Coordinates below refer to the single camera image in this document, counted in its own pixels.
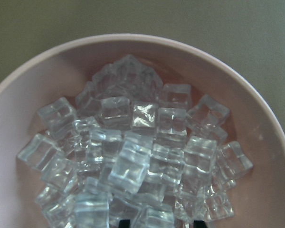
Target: pink bowl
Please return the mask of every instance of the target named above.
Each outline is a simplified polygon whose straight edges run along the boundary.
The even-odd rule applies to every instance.
[[[36,111],[61,96],[75,96],[106,63],[134,54],[166,82],[187,82],[231,109],[225,125],[253,162],[253,170],[228,191],[236,215],[217,228],[285,228],[285,135],[257,91],[233,69],[191,46],[153,36],[112,34],[54,47],[0,84],[0,228],[46,227],[35,205],[39,174],[16,160],[43,126]]]

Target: gray surface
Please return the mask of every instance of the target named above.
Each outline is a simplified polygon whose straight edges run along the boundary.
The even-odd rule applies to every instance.
[[[108,33],[171,38],[238,71],[285,132],[285,0],[0,1],[0,81],[58,44]]]

